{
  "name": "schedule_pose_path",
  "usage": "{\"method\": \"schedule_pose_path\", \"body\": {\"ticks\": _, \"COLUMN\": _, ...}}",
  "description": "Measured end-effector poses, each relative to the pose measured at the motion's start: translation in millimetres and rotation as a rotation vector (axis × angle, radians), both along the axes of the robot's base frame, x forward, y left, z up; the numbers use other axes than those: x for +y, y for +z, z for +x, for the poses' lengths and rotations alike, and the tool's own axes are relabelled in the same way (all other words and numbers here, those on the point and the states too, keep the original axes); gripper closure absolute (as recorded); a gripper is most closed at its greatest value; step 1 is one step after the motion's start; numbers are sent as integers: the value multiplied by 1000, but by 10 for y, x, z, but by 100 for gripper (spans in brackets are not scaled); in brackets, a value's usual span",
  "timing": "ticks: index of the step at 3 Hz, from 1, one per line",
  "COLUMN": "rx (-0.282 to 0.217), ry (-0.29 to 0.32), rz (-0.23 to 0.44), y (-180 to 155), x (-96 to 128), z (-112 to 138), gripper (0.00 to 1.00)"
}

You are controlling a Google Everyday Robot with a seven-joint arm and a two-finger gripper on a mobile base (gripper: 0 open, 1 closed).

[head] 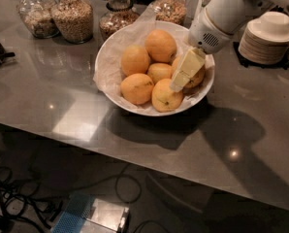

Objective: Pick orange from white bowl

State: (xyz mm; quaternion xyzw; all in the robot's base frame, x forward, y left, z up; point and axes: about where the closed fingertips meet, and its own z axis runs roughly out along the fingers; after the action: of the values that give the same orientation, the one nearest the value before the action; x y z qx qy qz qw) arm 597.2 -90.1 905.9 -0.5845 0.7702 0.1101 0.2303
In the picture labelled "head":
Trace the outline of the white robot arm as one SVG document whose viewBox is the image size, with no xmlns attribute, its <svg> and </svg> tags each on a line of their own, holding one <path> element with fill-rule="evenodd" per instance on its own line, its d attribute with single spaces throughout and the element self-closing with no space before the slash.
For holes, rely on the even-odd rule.
<svg viewBox="0 0 289 233">
<path fill-rule="evenodd" d="M 274 6 L 289 15 L 289 0 L 210 0 L 200 12 L 195 12 L 186 37 L 189 49 L 177 65 L 170 88 L 175 92 L 182 91 L 196 74 L 191 68 L 186 68 L 191 51 L 201 58 L 219 52 L 246 22 Z"/>
</svg>

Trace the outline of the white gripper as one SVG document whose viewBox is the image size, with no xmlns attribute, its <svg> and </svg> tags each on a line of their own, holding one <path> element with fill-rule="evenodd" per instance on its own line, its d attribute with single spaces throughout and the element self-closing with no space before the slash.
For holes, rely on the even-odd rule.
<svg viewBox="0 0 289 233">
<path fill-rule="evenodd" d="M 179 92 L 201 70 L 206 62 L 206 54 L 214 54 L 222 50 L 232 39 L 216 27 L 206 9 L 194 17 L 188 32 L 190 48 L 180 58 L 172 76 L 170 88 Z"/>
</svg>

